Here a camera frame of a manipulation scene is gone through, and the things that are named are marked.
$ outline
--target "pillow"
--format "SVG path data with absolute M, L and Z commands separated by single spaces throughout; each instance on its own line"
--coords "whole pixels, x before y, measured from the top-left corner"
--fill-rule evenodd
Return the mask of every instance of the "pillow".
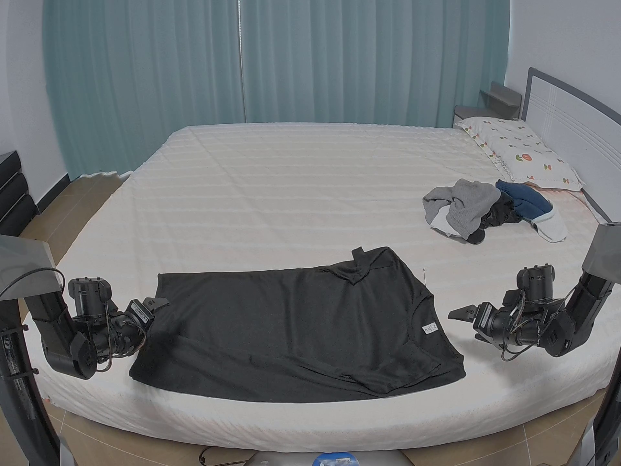
M 540 188 L 580 191 L 584 183 L 521 119 L 469 117 L 456 123 L 492 159 L 504 179 Z

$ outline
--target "floor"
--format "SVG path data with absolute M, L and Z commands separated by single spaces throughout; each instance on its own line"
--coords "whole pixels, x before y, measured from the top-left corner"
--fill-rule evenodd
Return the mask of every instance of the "floor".
M 35 217 L 22 236 L 47 241 L 58 263 L 80 230 L 120 184 L 116 175 L 82 177 L 72 182 L 40 216 Z M 21 303 L 20 308 L 23 317 L 27 312 L 25 304 Z M 537 466 L 540 463 L 560 466 L 566 462 L 602 397 L 601 390 L 591 398 L 486 437 L 403 452 L 415 466 Z M 46 407 L 51 422 L 63 434 L 81 466 L 198 464 L 198 455 L 203 448 L 200 445 L 144 437 L 89 421 L 50 404 Z M 3 465 L 26 464 L 1 413 L 0 451 Z M 241 466 L 252 454 L 251 450 L 214 447 L 207 451 L 205 464 Z M 620 455 L 612 464 L 621 465 Z

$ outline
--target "gray sweater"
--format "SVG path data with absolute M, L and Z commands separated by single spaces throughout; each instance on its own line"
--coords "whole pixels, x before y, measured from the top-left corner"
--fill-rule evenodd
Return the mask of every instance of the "gray sweater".
M 462 179 L 454 186 L 438 186 L 423 197 L 425 221 L 431 224 L 442 207 L 451 206 L 446 221 L 462 238 L 467 239 L 479 229 L 481 218 L 500 196 L 501 191 L 489 183 Z

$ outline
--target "gray nightstand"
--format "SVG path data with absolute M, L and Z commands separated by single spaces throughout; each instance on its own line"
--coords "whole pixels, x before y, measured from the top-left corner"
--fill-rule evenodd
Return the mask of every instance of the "gray nightstand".
M 485 100 L 485 107 L 468 107 L 456 105 L 453 112 L 453 125 L 462 119 L 469 117 L 499 117 L 501 119 L 513 119 L 520 115 L 522 95 L 516 91 L 492 82 L 489 90 L 481 90 Z

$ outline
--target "curtain fold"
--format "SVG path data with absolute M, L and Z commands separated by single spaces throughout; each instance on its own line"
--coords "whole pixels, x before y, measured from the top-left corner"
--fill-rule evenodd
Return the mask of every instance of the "curtain fold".
M 504 82 L 509 0 L 240 0 L 248 122 L 451 126 Z
M 134 170 L 175 130 L 244 122 L 237 0 L 45 0 L 69 175 Z

